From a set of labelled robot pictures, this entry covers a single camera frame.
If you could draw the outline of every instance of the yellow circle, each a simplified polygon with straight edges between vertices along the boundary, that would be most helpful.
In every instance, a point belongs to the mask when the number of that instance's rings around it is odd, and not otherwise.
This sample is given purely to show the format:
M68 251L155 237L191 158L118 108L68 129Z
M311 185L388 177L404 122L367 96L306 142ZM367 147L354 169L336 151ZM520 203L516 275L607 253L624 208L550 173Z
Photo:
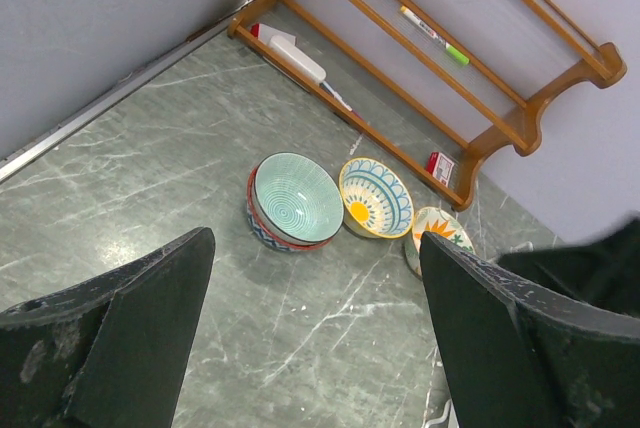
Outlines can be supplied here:
M360 201L354 201L351 203L350 210L353 217L358 220L360 223L364 223L369 219L369 210L364 205L364 203Z

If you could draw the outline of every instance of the bowl with orange flower design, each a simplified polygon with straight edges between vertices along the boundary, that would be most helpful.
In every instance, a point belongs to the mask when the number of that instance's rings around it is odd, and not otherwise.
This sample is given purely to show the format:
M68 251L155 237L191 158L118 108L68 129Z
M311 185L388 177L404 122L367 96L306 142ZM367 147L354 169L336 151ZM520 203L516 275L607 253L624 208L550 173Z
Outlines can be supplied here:
M425 231L437 233L470 253L475 253L471 239L458 220L440 208L427 206L416 213L413 227L404 239L404 254L409 267L422 278L420 240Z

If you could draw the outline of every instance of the red and white box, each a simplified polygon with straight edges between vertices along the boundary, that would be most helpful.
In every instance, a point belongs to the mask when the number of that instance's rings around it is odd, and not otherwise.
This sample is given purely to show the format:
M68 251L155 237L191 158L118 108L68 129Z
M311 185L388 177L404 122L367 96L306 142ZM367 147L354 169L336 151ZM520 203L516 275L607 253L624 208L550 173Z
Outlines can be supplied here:
M455 163L446 155L434 151L429 157L427 171L444 186L449 186Z
M251 27L251 34L258 38L262 43L267 45L273 35L280 35L289 41L292 45L296 44L296 37L291 33L277 30L276 28L265 25L264 23L256 23Z

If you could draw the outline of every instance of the bowl rim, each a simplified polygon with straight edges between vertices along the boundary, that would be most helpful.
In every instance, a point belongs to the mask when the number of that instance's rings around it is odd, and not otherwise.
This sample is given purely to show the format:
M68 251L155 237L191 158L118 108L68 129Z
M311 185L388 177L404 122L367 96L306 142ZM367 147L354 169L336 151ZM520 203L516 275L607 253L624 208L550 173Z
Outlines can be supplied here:
M418 253L420 253L420 246L418 245L418 243L421 243L420 241L416 240L415 237L413 236L415 233L413 231L413 229L415 228L415 221L418 219L418 214L422 211L437 211L440 214L444 213L445 215L447 215L451 220L455 221L458 225L460 225L459 230L462 231L462 233L464 233L464 236L466 236L467 241L469 241L469 246L471 246L471 249L473 250L473 253L475 254L475 246L473 246L473 243L471 241L471 237L469 236L469 234L467 233L467 230L464 229L464 226L462 226L462 223L460 223L458 220L456 220L456 218L449 212L443 210L442 208L440 208L439 206L423 206L422 208L420 208L418 211L415 212L415 216L414 216L414 222L411 225L411 239L413 241L413 245L416 247L416 250L418 250Z
M400 184L402 185L402 187L404 188L404 191L407 193L407 196L409 197L409 203L411 205L411 223L409 223L409 226L407 227L407 229L405 231L403 231L402 233L400 233L399 235L383 235L381 233L377 233L375 231L370 230L369 228L367 228L364 224L360 223L358 220L356 220L356 218L351 214L351 212L349 211L349 208L347 207L347 203L345 202L345 195L344 195L344 191L342 190L342 179L344 178L344 172L347 169L347 165L349 165L350 163L354 162L354 161L358 161L358 160L363 160L363 161L375 161L376 163L378 163L379 165L384 166L387 170L389 170L389 172L391 172L391 174L393 176L396 177L396 179L400 182ZM374 158L369 158L367 156L358 156L356 158L351 158L350 160L348 160L343 166L342 169L340 170L340 177L338 178L338 189L340 190L340 197L342 198L342 203L345 207L345 209L347 210L347 213L349 213L349 216L351 216L351 218L353 218L353 220L358 223L364 230L366 230L367 232L376 235L379 238L386 238L387 240L395 240L397 238L402 238L403 236L405 236L407 233L409 233L409 231L411 231L413 229L413 222L415 220L416 217L416 210L415 207L413 206L413 198L411 197L411 193L409 192L409 189L407 188L407 186L404 184L404 181L402 181L402 178L400 178L398 176L398 174L393 171L391 168L389 168L387 165L385 165L384 163L382 163L381 161L378 161Z
M329 238L328 240L325 240L321 243L317 243L315 245L294 245L293 243L289 243L285 240L280 239L278 236L275 236L273 233L271 233L270 230L267 229L266 226L264 226L264 223L262 223L262 220L260 219L260 217L256 214L256 210L253 206L253 199L251 197L251 188L253 186L253 182L256 178L256 174L258 172L258 166L256 166L252 171L251 174L249 175L249 179L247 180L247 205L249 206L249 210L251 211L251 214L253 215L254 219L256 220L256 222L258 223L258 225L260 226L260 228L262 228L263 231L267 232L269 234L269 236L271 238L273 238L274 240L276 240L278 243L280 243L281 245L284 245L288 248L291 248L295 251L311 251L311 250L315 250L318 248L321 248L323 246L325 246L327 243L329 243L331 241L332 238Z
M258 177L258 172L260 171L260 168L264 165L264 163L266 161L268 161L269 159L275 157L275 156L279 156L279 155L294 155L295 157L300 157L300 158L304 158L307 161L310 161L311 163L313 163L314 165L316 165L318 168L320 168L320 170L326 175L327 179L329 181L331 181L332 185L335 187L335 192L337 193L337 195L340 197L340 201L342 201L342 194L340 193L340 189L338 188L338 186L336 185L335 180L333 179L333 177L327 172L327 170L325 170L322 166L320 166L319 163L316 163L314 160L312 160L311 158L301 155L300 153L294 153L292 151L279 151L277 153L272 153L269 156L267 156L266 158L264 158L259 164L258 166L255 168L256 174L254 176L254 184L255 184L255 179ZM338 231L340 231L340 227L342 226L342 222L344 221L344 203L340 203L340 207L342 208L342 216L340 217L340 223L336 224L336 228L333 231L333 233L331 235L329 235L326 238L321 238L319 240L311 240L311 239L304 239L304 238L300 238L299 236L294 236L291 233L289 233L287 230L283 229L278 223L276 223L270 216L269 213L267 213L267 210L264 209L264 204L260 202L260 198L258 197L258 190L255 190L256 192L256 200L255 202L258 203L260 205L260 207L262 208L262 212L264 213L264 216L267 217L267 219L269 220L269 222L271 222L271 224L273 224L274 226L276 226L279 230L282 230L284 233L286 233L288 236L290 236L291 238L293 238L294 240L298 240L301 241L303 243L323 243L327 240L330 240L331 238L333 238L334 236L336 236L336 234L338 233Z

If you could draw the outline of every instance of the marker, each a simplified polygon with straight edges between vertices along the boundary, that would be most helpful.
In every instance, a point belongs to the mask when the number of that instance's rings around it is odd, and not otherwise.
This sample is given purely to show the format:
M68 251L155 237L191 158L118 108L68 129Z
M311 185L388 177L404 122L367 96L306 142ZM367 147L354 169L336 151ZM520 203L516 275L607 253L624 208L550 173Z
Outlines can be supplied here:
M460 51L458 51L458 49L455 46L451 45L450 43L447 43L447 40L442 38L438 33L436 33L433 30L433 28L431 28L424 21L418 18L418 16L413 11L411 11L406 6L403 6L402 8L400 8L400 11L402 12L402 14L407 20L409 20L411 23L413 23L422 31L424 31L427 35L429 35L431 39L440 43L444 47L444 49L447 51L447 53L449 53L453 58L455 58L455 60L458 63L464 66L469 64L469 58L467 58Z

